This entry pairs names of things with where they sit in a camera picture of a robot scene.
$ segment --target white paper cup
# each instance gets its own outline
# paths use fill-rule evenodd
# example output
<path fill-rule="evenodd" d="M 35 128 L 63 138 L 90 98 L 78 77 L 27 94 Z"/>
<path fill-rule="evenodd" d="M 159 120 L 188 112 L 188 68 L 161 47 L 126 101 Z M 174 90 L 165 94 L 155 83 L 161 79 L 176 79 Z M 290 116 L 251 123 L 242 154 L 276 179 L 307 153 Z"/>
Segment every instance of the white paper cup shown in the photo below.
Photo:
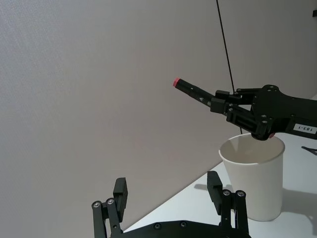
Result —
<path fill-rule="evenodd" d="M 259 141 L 251 134 L 232 137 L 219 150 L 233 189 L 247 194 L 252 220 L 270 221 L 281 213 L 284 150 L 277 137 Z"/>

